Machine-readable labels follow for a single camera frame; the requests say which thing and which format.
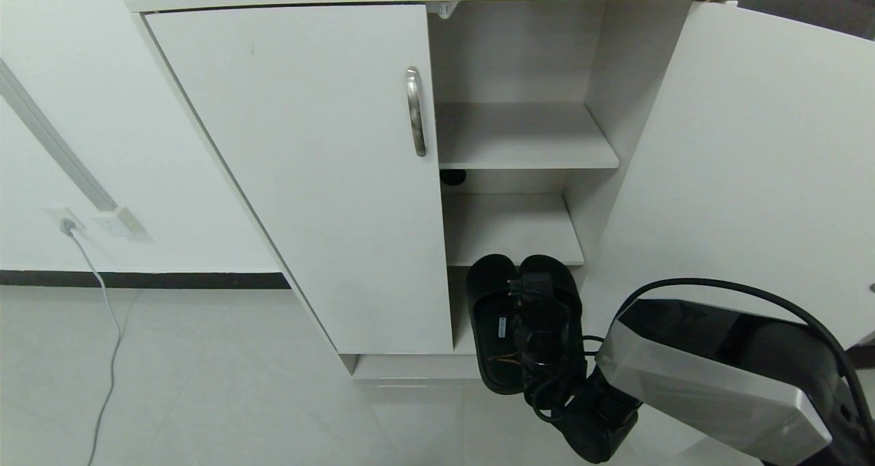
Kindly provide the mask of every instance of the white wall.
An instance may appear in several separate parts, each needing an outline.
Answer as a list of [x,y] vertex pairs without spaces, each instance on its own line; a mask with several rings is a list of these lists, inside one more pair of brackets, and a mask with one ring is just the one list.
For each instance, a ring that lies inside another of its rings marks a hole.
[[0,0],[0,55],[151,240],[101,232],[94,207],[0,99],[0,269],[86,270],[43,211],[66,205],[85,223],[100,270],[277,271],[123,1]]

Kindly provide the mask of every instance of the cabinet shelf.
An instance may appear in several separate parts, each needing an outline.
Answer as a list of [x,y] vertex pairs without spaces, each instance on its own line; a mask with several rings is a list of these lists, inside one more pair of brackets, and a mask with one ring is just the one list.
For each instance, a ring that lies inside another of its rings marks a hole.
[[583,104],[443,104],[440,168],[617,168],[619,159]]
[[531,254],[584,264],[560,195],[444,195],[444,240],[448,266],[496,252],[515,264]]

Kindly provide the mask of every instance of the power cord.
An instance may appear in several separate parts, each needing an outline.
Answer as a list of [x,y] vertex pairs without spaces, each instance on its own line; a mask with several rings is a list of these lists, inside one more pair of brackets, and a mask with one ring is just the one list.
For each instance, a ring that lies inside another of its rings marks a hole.
[[97,452],[97,437],[100,435],[100,423],[103,421],[103,412],[106,411],[109,397],[112,396],[112,391],[116,388],[116,354],[118,354],[118,346],[122,344],[122,328],[118,325],[116,313],[113,312],[112,306],[109,304],[109,295],[107,295],[107,286],[106,283],[103,282],[103,276],[100,276],[100,273],[97,273],[97,270],[94,269],[94,265],[91,264],[90,258],[88,258],[88,255],[85,253],[85,249],[82,248],[82,244],[79,244],[79,239],[72,235],[74,230],[76,230],[76,223],[73,220],[64,218],[62,222],[60,222],[60,232],[63,232],[64,235],[68,236],[68,238],[71,238],[72,241],[76,243],[76,247],[78,247],[79,252],[82,253],[82,258],[85,258],[85,263],[88,263],[88,267],[91,268],[91,273],[96,276],[97,282],[100,282],[100,289],[103,291],[103,301],[106,302],[109,314],[112,316],[112,321],[116,324],[116,347],[113,348],[112,360],[109,361],[109,392],[107,392],[107,397],[103,400],[103,406],[100,407],[100,414],[97,415],[97,423],[94,425],[94,441],[91,444],[91,456],[88,457],[87,464],[87,466],[91,466],[91,463],[94,462],[94,453]]

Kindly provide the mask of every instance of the black cable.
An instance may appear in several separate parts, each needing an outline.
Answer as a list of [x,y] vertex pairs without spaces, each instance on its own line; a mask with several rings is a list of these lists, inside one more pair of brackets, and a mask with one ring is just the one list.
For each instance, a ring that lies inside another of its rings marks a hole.
[[866,402],[865,394],[863,394],[863,386],[860,385],[857,371],[854,369],[853,364],[850,363],[848,354],[844,351],[844,348],[842,348],[838,340],[835,339],[835,336],[829,332],[829,329],[827,329],[826,326],[816,319],[815,316],[812,316],[807,313],[806,310],[797,306],[797,304],[794,304],[783,297],[779,297],[778,295],[771,294],[771,292],[766,292],[765,290],[743,285],[741,283],[724,282],[724,280],[721,279],[710,278],[671,278],[661,279],[659,282],[648,283],[632,292],[632,294],[623,302],[621,312],[619,312],[616,317],[620,317],[622,313],[625,312],[626,308],[629,308],[629,306],[638,300],[641,295],[645,294],[645,292],[649,292],[654,288],[662,288],[663,286],[678,285],[713,286],[713,288],[722,288],[734,292],[741,292],[742,294],[753,295],[764,301],[772,302],[772,304],[787,310],[787,312],[803,320],[803,322],[809,325],[813,331],[818,333],[818,336],[820,336],[822,341],[827,344],[829,351],[832,352],[835,361],[837,361],[839,369],[844,373],[845,378],[848,379],[850,396],[853,397],[854,405],[857,407],[857,413],[859,413],[863,422],[863,429],[866,431],[869,444],[875,448],[875,422],[872,421],[872,413],[869,411],[869,404]]

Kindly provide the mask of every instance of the shelf bracket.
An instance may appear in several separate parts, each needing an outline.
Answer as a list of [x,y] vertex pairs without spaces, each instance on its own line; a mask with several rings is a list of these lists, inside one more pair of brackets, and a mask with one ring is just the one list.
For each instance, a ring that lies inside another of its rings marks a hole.
[[458,1],[428,1],[425,2],[425,12],[437,14],[438,17],[447,20],[453,15],[456,5],[459,5]]

